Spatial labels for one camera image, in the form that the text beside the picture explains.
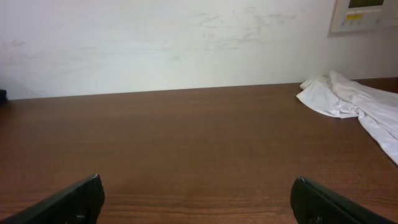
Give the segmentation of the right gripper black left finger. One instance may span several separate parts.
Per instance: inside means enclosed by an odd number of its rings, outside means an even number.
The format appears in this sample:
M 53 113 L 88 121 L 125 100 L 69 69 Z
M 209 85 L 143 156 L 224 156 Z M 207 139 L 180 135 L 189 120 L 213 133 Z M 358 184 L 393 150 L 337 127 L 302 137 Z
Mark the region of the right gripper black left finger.
M 1 224 L 96 224 L 104 201 L 101 178 L 94 174 L 1 220 Z

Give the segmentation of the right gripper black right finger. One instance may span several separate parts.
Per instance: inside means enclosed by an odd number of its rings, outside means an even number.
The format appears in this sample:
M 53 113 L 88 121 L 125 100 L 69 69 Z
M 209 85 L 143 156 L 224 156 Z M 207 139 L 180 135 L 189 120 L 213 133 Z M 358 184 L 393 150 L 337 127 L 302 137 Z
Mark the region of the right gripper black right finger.
M 298 224 L 395 224 L 302 176 L 292 186 L 290 204 Z

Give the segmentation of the white t-shirt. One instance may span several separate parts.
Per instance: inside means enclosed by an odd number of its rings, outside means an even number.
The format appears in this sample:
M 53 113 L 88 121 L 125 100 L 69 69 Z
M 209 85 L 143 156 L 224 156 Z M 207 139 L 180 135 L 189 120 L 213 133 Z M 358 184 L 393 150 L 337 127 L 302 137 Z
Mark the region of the white t-shirt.
M 357 117 L 362 127 L 397 163 L 397 94 L 364 86 L 331 71 L 300 85 L 297 98 L 310 109 L 334 118 Z

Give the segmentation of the black folded t-shirt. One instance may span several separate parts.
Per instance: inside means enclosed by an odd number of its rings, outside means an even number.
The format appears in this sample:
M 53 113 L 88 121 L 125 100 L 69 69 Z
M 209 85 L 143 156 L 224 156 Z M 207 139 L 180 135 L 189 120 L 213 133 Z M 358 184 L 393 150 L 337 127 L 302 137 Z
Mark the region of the black folded t-shirt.
M 3 105 L 7 102 L 7 91 L 0 90 L 0 105 Z

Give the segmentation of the beige wall control panel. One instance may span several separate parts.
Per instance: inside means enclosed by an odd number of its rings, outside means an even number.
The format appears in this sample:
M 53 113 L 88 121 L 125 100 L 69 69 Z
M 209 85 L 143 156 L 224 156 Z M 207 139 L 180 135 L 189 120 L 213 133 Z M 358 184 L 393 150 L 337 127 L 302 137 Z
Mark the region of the beige wall control panel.
M 336 0 L 330 32 L 397 27 L 397 0 Z

